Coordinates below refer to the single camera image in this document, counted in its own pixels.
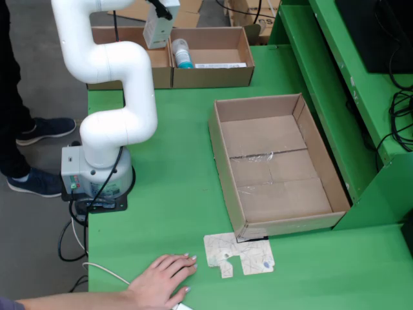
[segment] green workbench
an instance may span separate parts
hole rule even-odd
[[[198,272],[185,282],[185,304],[201,309],[408,309],[413,260],[398,225],[271,237],[273,273],[234,277],[209,268],[204,235],[229,233],[208,133],[216,99],[302,92],[312,96],[291,45],[253,46],[256,71],[247,88],[157,90],[158,130],[131,145],[136,184],[128,210],[91,214],[89,261],[131,281],[165,253],[198,256]],[[90,91],[89,113],[122,106],[121,91]],[[126,286],[90,267],[90,291]]]

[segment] sleeve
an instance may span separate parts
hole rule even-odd
[[[25,307],[18,302],[0,297],[0,310],[25,310]]]

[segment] computer monitor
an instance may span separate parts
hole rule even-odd
[[[413,73],[412,0],[336,0],[354,44],[371,73]]]

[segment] person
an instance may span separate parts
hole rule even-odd
[[[137,310],[171,309],[190,291],[178,286],[197,271],[196,256],[163,255],[138,276],[126,291],[72,293],[13,302],[0,298],[0,310]]]
[[[59,176],[32,168],[19,152],[43,138],[59,138],[72,133],[76,123],[70,118],[32,118],[18,93],[20,67],[14,59],[10,41],[10,12],[6,0],[0,0],[0,172],[8,186],[17,192],[43,197],[61,194]]]

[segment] hand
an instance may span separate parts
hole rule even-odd
[[[196,256],[163,255],[136,278],[125,293],[134,298],[138,307],[171,309],[184,300],[190,288],[182,287],[174,296],[172,293],[196,270]]]

